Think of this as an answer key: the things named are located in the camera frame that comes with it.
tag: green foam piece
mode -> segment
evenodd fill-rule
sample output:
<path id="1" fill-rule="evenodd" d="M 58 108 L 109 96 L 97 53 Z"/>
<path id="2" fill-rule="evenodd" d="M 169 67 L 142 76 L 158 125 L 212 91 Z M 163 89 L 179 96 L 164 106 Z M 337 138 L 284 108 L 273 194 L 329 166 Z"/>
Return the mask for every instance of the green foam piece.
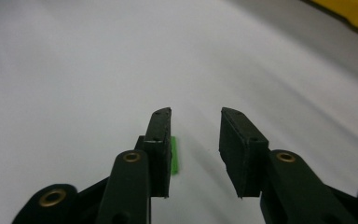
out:
<path id="1" fill-rule="evenodd" d="M 179 167 L 178 167 L 178 154 L 176 151 L 176 138 L 174 136 L 171 136 L 171 151 L 172 151 L 171 175 L 177 175 L 179 172 Z"/>

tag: white surface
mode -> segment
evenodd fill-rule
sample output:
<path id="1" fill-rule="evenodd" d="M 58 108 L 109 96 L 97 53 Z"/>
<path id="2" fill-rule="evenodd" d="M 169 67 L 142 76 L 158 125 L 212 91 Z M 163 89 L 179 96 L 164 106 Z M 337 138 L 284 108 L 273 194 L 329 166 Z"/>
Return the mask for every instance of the white surface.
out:
<path id="1" fill-rule="evenodd" d="M 298 1 L 0 1 L 0 223 L 54 183 L 85 189 L 172 108 L 180 174 L 153 223 L 264 223 L 218 153 L 245 113 L 358 190 L 358 34 Z"/>

